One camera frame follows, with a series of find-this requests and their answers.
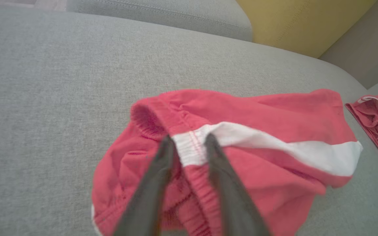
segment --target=gray fabric upholstery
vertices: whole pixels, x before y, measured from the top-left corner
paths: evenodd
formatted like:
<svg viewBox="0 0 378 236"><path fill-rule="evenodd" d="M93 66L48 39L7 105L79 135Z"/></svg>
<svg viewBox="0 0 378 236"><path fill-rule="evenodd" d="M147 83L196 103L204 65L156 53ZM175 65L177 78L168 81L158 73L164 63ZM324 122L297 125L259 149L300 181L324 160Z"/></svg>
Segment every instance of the gray fabric upholstery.
<svg viewBox="0 0 378 236"><path fill-rule="evenodd" d="M174 89L236 96L366 89L342 69L282 49L157 24L0 6L0 236L95 235L93 171L136 100ZM300 236L378 235L378 150L316 197Z"/></svg>
<svg viewBox="0 0 378 236"><path fill-rule="evenodd" d="M252 41L235 0L68 0L67 11L108 15Z"/></svg>

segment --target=yellow pillow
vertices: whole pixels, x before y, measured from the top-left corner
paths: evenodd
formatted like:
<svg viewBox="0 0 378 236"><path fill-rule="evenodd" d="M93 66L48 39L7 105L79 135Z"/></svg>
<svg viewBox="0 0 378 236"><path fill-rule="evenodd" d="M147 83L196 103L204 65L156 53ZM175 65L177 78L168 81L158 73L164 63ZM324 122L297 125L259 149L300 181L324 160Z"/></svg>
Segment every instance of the yellow pillow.
<svg viewBox="0 0 378 236"><path fill-rule="evenodd" d="M253 42L320 57L376 0L237 0Z"/></svg>

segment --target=seam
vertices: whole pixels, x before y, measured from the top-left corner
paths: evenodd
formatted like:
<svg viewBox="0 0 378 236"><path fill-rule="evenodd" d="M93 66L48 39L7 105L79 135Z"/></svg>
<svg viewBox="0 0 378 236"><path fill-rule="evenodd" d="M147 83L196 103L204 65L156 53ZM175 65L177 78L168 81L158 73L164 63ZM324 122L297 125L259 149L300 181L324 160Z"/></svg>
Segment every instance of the seam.
<svg viewBox="0 0 378 236"><path fill-rule="evenodd" d="M198 155L199 157L204 157L202 155L202 149L201 147L199 146L199 140L198 140L198 137L196 136L195 132L194 131L190 131L189 132L190 134L190 138L191 138L191 143L192 143L192 146L195 148L195 150L198 152Z"/></svg>
<svg viewBox="0 0 378 236"><path fill-rule="evenodd" d="M173 179L173 180L172 180L171 182L169 182L168 184L174 184L174 183L176 183L176 182L179 182L179 181L185 181L185 180L186 180L186 179L184 179L182 176L180 176L179 178L175 178L175 179ZM179 204L181 204L181 203L187 201L187 200L189 199L189 197L192 196L192 194L193 194L192 189L190 189L190 191L188 192L187 196L183 197L183 199L181 199L180 201L175 202L175 203L174 203L173 205L171 205L166 211L169 211L170 209L175 208L177 205L179 205Z"/></svg>
<svg viewBox="0 0 378 236"><path fill-rule="evenodd" d="M239 26L239 25L235 25L235 24L230 24L230 23L227 23L227 22L213 20L213 19L210 19L210 18L204 18L204 17L197 16L197 15L187 15L187 14L184 14L182 12L173 12L173 11L170 11L170 10L160 9L160 8L151 7L151 6L147 7L147 6L144 6L144 5L130 4L130 3L127 3L127 2L113 2L113 1L108 1L108 0L96 0L96 1L107 3L107 4L112 4L112 5L125 6L125 7L129 7L129 8L134 8L134 9L160 12L160 13L163 13L163 14L166 14L166 15L176 15L176 16L181 16L181 17L184 17L184 18L191 18L191 19L201 20L201 21L212 21L212 22L224 25L224 26L238 27L238 28L242 28L242 29L251 29L252 28L252 26L243 27L243 26Z"/></svg>
<svg viewBox="0 0 378 236"><path fill-rule="evenodd" d="M304 11L306 6L309 5L310 0L307 0L306 2L303 3L303 5L300 7L298 12L295 13L294 17L292 20L288 23L288 25L284 28L284 30L281 32L281 34L278 36L278 38L275 40L275 42L271 45L272 47L275 47L279 41L288 33L288 31L291 29L291 27L294 25L294 23L298 20L300 14Z"/></svg>
<svg viewBox="0 0 378 236"><path fill-rule="evenodd" d="M117 211L120 211L123 209L123 206L122 205L119 205L119 204L112 204L111 207L109 207L108 209L104 210L102 213L100 213L97 217L94 217L94 222L97 224L97 225L100 225L100 226L103 226L104 224L106 224L106 219L109 218L110 219L110 216L113 215L114 213L117 213Z"/></svg>

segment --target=gray couch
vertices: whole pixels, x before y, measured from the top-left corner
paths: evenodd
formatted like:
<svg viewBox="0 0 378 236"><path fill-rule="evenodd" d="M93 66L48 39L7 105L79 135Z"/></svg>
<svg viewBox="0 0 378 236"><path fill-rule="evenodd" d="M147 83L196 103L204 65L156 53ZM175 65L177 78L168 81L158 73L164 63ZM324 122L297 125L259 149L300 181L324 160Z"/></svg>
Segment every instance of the gray couch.
<svg viewBox="0 0 378 236"><path fill-rule="evenodd" d="M235 0L68 0L67 11L107 15L252 41Z"/></svg>
<svg viewBox="0 0 378 236"><path fill-rule="evenodd" d="M367 93L324 61L254 43L129 19L0 6L0 236L93 236L95 166L136 100L186 88L235 96ZM378 149L352 180L316 197L300 236L378 235Z"/></svg>

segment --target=white stripe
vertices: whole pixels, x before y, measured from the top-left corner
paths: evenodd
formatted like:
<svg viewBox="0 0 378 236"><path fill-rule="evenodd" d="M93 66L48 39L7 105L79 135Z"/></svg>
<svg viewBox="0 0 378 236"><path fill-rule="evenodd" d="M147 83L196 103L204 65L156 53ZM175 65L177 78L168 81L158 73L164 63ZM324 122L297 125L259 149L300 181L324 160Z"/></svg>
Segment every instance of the white stripe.
<svg viewBox="0 0 378 236"><path fill-rule="evenodd" d="M270 148L284 151L301 163L332 175L351 176L357 167L363 147L359 141L330 145L320 141L285 143L260 130L244 125L221 122L204 125L197 130L174 135L180 162L183 166L203 165L207 162L204 142L213 133L222 147Z"/></svg>
<svg viewBox="0 0 378 236"><path fill-rule="evenodd" d="M366 101L369 101L370 99L368 97L363 97L363 98L360 98L357 102L358 103L363 103L363 102L366 102Z"/></svg>
<svg viewBox="0 0 378 236"><path fill-rule="evenodd" d="M91 223L93 224L94 231L96 231L97 236L103 236L102 233L100 232L99 228L96 225L96 222L94 222L94 205L91 205Z"/></svg>

